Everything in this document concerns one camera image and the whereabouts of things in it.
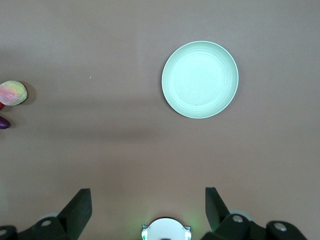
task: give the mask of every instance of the light green plate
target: light green plate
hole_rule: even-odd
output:
[[[234,98],[239,75],[235,60],[222,46],[194,41],[176,50],[162,73],[162,90],[183,116],[203,119],[218,114]]]

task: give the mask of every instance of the eggplant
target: eggplant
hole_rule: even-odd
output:
[[[10,127],[10,123],[0,116],[0,129],[7,129]]]

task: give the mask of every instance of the plate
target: plate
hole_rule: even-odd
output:
[[[162,90],[179,114],[203,119],[225,109],[234,98],[238,68],[230,53],[210,41],[194,41],[178,48],[162,72]]]

